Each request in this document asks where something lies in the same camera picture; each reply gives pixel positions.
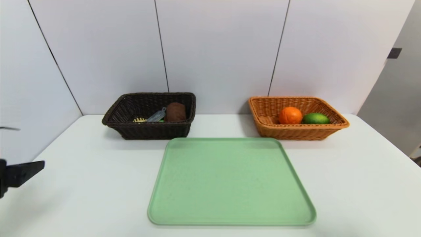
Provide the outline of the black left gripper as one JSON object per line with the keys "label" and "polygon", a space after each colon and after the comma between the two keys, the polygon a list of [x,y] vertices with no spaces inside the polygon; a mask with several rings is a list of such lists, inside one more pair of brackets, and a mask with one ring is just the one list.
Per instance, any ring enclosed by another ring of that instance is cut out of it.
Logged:
{"label": "black left gripper", "polygon": [[0,198],[9,188],[19,188],[44,167],[45,161],[7,165],[6,160],[0,159]]}

